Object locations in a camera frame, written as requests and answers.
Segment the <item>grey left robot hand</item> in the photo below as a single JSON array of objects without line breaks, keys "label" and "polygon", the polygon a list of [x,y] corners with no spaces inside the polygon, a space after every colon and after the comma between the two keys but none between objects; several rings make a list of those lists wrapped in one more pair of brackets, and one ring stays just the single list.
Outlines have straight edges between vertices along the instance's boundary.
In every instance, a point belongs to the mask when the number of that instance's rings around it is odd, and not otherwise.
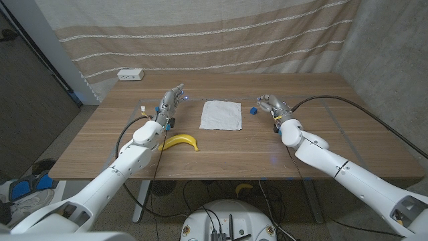
[{"label": "grey left robot hand", "polygon": [[156,123],[165,127],[168,121],[173,118],[178,105],[188,99],[186,96],[182,97],[184,93],[183,88],[184,84],[179,84],[165,93],[164,97],[160,101],[158,106],[159,110],[154,118]]}]

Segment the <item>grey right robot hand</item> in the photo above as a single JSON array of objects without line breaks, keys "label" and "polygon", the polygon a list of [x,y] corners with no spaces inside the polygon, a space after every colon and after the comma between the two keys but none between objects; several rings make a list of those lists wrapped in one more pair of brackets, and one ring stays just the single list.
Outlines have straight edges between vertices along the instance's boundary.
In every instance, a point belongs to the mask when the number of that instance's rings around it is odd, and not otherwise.
[{"label": "grey right robot hand", "polygon": [[269,112],[276,122],[284,123],[293,119],[290,107],[274,95],[263,95],[257,98],[257,105],[265,112]]}]

